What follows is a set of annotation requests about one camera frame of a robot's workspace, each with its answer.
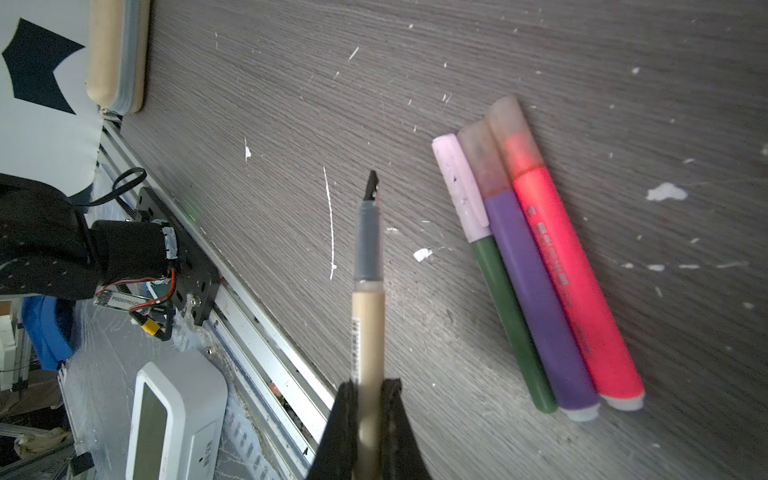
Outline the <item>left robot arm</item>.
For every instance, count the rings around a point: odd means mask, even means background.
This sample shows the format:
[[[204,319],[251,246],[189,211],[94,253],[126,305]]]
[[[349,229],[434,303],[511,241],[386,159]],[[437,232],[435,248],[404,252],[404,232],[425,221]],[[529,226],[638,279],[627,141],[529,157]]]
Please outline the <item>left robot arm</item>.
[[[84,205],[35,180],[1,176],[1,298],[85,300],[99,286],[169,277],[176,231],[157,222],[97,220],[84,210],[118,198],[136,183]]]

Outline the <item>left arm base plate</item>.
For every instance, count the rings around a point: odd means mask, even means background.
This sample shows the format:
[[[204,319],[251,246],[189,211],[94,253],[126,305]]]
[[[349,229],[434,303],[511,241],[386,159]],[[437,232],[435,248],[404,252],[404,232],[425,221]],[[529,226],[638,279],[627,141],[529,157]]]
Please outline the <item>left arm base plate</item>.
[[[149,220],[163,221],[174,228],[177,240],[176,289],[173,305],[196,326],[209,318],[220,286],[220,274],[186,225],[151,188],[139,191],[138,210]]]

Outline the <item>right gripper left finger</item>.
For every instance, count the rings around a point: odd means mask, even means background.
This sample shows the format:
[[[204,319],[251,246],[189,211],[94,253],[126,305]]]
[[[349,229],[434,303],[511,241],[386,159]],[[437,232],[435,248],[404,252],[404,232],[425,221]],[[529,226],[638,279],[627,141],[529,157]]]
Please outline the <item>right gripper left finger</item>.
[[[358,388],[342,383],[306,480],[351,480],[358,449]]]

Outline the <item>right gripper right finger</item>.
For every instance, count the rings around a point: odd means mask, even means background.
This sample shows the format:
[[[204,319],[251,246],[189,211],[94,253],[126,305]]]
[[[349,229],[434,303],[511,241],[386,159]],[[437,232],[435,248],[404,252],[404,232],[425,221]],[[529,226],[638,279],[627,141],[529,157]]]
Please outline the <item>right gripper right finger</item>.
[[[380,401],[380,475],[384,480],[431,480],[407,416],[400,379],[385,379]]]

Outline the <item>cream pen purple cap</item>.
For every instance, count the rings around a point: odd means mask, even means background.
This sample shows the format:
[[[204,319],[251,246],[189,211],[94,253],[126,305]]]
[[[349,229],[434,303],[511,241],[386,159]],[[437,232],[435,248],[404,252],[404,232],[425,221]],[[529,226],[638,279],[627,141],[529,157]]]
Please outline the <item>cream pen purple cap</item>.
[[[378,175],[372,170],[358,208],[356,225],[352,294],[353,373],[358,395],[356,479],[380,477],[385,290],[378,184]]]

